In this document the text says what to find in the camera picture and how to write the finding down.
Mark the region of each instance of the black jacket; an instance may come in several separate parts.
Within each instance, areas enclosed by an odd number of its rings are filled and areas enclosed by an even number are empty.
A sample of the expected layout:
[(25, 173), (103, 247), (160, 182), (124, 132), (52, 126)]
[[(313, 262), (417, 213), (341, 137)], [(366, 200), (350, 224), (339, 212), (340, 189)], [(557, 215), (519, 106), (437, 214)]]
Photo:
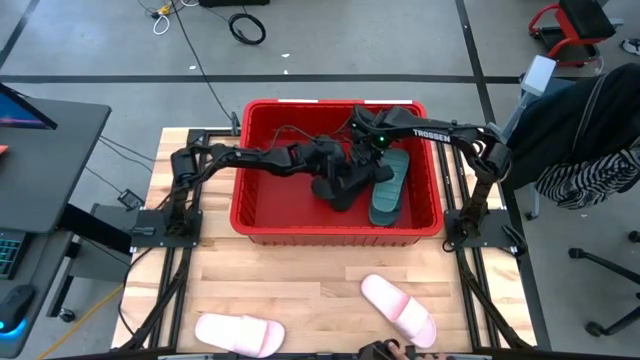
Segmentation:
[(522, 113), (507, 145), (513, 189), (534, 182), (551, 165), (591, 161), (628, 148), (640, 136), (640, 64), (606, 75), (586, 130), (572, 151), (589, 96), (599, 78), (542, 97)]

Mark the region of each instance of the red chair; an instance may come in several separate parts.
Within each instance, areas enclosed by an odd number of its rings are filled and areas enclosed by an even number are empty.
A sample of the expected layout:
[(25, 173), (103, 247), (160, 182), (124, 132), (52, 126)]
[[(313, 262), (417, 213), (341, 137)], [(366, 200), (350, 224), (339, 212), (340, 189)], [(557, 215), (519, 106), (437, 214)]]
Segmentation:
[[(559, 27), (535, 27), (547, 11), (555, 10)], [(561, 0), (540, 10), (529, 23), (529, 35), (545, 44), (547, 57), (558, 66), (578, 66), (597, 60), (600, 52), (595, 44), (610, 38), (615, 28), (595, 0)]]

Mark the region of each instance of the computer mouse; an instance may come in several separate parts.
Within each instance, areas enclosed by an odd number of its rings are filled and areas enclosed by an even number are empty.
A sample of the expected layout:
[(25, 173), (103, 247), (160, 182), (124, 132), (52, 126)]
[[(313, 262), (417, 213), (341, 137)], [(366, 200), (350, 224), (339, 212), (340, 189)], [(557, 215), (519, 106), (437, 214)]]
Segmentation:
[(19, 285), (11, 289), (0, 302), (0, 333), (8, 333), (24, 319), (36, 290), (31, 285)]

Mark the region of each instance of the office chair wheel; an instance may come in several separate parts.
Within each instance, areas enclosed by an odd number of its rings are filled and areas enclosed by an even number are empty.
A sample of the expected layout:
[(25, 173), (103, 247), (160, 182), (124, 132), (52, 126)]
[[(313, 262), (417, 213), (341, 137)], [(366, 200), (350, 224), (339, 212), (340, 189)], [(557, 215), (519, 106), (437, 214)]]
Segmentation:
[(604, 328), (597, 322), (589, 321), (584, 329), (587, 330), (591, 336), (600, 337), (600, 335), (604, 334)]
[(531, 220), (535, 220), (535, 219), (537, 219), (537, 218), (538, 218), (538, 215), (535, 215), (535, 216), (534, 216), (532, 212), (528, 212), (528, 213), (524, 214), (524, 217), (525, 217), (527, 220), (531, 221)]
[(633, 243), (640, 243), (640, 233), (635, 230), (630, 232), (627, 238)]
[(60, 318), (60, 320), (66, 323), (70, 323), (75, 321), (76, 314), (69, 309), (62, 308), (60, 309), (60, 314), (58, 314), (58, 318)]
[(569, 257), (572, 259), (582, 259), (584, 257), (584, 250), (571, 248), (569, 249)]

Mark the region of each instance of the keyboard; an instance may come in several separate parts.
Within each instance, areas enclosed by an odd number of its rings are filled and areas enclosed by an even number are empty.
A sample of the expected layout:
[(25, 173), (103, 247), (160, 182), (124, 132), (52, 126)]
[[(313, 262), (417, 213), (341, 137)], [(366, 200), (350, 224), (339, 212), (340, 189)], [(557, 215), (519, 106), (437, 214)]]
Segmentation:
[(0, 229), (0, 280), (13, 279), (30, 242), (24, 232)]

